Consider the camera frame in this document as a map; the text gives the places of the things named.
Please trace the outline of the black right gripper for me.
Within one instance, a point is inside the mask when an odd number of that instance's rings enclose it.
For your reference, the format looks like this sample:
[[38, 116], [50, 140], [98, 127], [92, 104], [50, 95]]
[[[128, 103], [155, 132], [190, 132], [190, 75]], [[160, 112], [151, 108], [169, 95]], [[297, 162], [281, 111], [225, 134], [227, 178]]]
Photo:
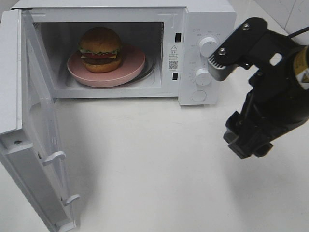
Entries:
[[245, 56], [258, 70], [241, 112], [226, 121], [223, 135], [241, 159], [265, 156], [271, 141], [309, 118], [309, 48], [267, 30]]

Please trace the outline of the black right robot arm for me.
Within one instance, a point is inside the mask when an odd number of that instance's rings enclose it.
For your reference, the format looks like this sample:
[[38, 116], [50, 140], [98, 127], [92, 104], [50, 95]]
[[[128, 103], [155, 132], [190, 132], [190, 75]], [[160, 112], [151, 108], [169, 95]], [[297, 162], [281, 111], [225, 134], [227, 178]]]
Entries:
[[227, 120], [224, 139], [241, 159], [265, 156], [271, 141], [309, 119], [309, 48], [266, 32], [242, 58], [258, 68], [241, 112]]

